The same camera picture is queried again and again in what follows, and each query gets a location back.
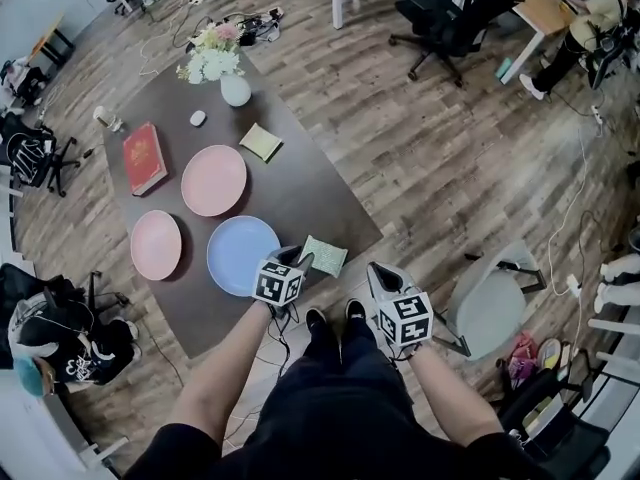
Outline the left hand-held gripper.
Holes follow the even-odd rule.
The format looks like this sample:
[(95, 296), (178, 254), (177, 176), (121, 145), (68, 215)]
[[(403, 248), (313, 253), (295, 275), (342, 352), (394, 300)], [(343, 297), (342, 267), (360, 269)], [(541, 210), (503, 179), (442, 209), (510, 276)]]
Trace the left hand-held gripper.
[(253, 298), (264, 302), (276, 319), (283, 319), (298, 298), (304, 274), (313, 266), (315, 254), (300, 255), (298, 268), (291, 267), (301, 252), (300, 246), (286, 246), (273, 251), (262, 260), (256, 271)]

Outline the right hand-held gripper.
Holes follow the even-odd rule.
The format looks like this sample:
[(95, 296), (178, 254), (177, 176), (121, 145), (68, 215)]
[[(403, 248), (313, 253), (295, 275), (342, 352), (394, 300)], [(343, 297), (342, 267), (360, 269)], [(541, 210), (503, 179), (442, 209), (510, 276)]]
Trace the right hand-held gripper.
[[(378, 328), (393, 361), (411, 356), (432, 337), (433, 308), (428, 295), (418, 292), (413, 278), (390, 264), (370, 262), (366, 269), (371, 296), (378, 303)], [(395, 296), (385, 300), (386, 296)]]

